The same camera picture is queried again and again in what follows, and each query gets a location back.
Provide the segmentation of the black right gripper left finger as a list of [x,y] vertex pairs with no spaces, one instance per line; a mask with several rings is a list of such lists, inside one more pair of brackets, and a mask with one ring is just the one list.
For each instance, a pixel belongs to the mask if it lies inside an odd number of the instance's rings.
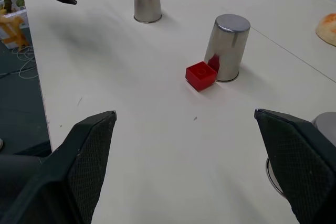
[[116,120],[87,117],[46,157],[2,155],[1,223],[91,223]]

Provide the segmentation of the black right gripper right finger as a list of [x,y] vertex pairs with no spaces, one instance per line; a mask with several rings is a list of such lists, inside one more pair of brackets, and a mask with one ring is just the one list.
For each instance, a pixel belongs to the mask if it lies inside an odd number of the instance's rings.
[[335,223],[335,146],[309,121],[266,109],[254,117],[299,223]]

